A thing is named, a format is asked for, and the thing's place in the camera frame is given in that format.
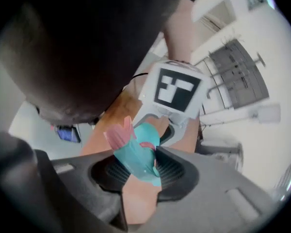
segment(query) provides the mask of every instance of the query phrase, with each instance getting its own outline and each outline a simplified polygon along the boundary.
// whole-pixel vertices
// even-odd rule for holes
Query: black cable
[[[83,148],[83,143],[82,143],[82,138],[81,138],[81,131],[79,129],[79,124],[77,124],[78,127],[78,131],[79,131],[79,137],[80,137],[80,141],[81,141],[81,147]]]
[[[133,76],[133,77],[131,78],[131,80],[133,80],[133,79],[136,78],[136,77],[139,77],[139,76],[142,76],[142,75],[146,75],[146,74],[149,74],[149,73],[148,73],[148,72],[139,73],[139,74]]]

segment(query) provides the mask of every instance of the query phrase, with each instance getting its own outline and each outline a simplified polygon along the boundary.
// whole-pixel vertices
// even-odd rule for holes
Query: person's arm
[[[168,58],[190,62],[194,39],[191,19],[193,7],[191,0],[180,0],[177,10],[168,19],[164,28],[164,37],[168,48]]]

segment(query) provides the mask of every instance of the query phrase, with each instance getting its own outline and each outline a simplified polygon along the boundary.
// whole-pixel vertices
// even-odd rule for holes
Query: white wall
[[[207,40],[209,40],[215,32],[209,28],[207,28],[201,20],[198,20],[194,23],[194,45],[193,49],[197,49],[201,45],[203,45]]]
[[[222,41],[239,35],[239,41],[253,59],[257,52],[266,67],[257,64],[270,98],[238,110],[201,116],[203,123],[242,118],[262,104],[280,103],[279,124],[252,121],[211,126],[204,138],[233,137],[244,150],[243,174],[265,190],[271,189],[291,162],[291,27],[284,17],[268,5],[255,9],[222,29],[193,54],[193,63],[209,51],[222,46]]]
[[[9,130],[13,118],[24,100],[24,94],[0,63],[0,131]]]
[[[228,25],[235,20],[235,18],[231,15],[229,10],[227,9],[226,1],[221,2],[213,9],[211,9],[207,14],[211,19],[216,20],[219,25]]]
[[[248,12],[247,0],[196,0],[192,9],[192,20],[199,20],[219,3],[225,1],[232,18],[240,18]]]
[[[14,117],[9,133],[27,141],[31,148],[45,151],[50,159],[62,159],[79,156],[83,144],[93,132],[87,123],[79,124],[79,130],[82,144],[61,140],[36,109],[24,102]]]

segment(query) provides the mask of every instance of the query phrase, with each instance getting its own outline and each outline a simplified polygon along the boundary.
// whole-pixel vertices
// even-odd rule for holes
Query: gray panel
[[[93,164],[113,154],[105,151],[98,154],[79,156],[52,161],[56,169],[70,164],[73,170],[59,173],[58,176],[71,195],[89,212],[104,222],[110,222],[119,213],[121,198],[117,193],[107,192],[90,177]]]
[[[210,58],[221,73],[234,109],[269,97],[258,68],[238,40],[228,42]]]
[[[204,146],[201,143],[195,153],[207,155],[214,153],[234,153],[238,154],[241,151],[241,145],[237,147],[218,147],[218,146]]]
[[[225,163],[208,156],[165,148],[198,169],[198,185],[183,199],[160,202],[140,233],[227,233],[246,225],[246,219],[226,191],[239,189],[261,214],[273,209],[272,199],[259,187]]]

